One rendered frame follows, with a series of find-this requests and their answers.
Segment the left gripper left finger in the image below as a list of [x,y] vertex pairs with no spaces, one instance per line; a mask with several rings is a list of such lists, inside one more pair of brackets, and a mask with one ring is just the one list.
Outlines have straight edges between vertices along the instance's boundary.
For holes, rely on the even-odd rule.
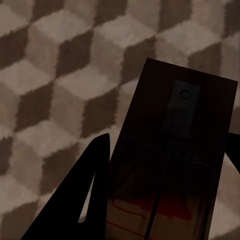
[[[110,134],[92,140],[21,240],[105,240]],[[92,180],[86,219],[78,223]]]

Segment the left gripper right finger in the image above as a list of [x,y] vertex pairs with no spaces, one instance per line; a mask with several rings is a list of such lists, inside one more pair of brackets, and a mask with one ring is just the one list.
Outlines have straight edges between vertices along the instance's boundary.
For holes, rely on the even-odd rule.
[[225,153],[240,173],[240,134],[228,133]]

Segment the mousetrap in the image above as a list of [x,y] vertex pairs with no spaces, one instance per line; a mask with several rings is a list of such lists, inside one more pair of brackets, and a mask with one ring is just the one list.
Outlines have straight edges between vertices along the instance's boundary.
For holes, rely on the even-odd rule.
[[208,240],[238,81],[147,58],[109,160],[105,240]]

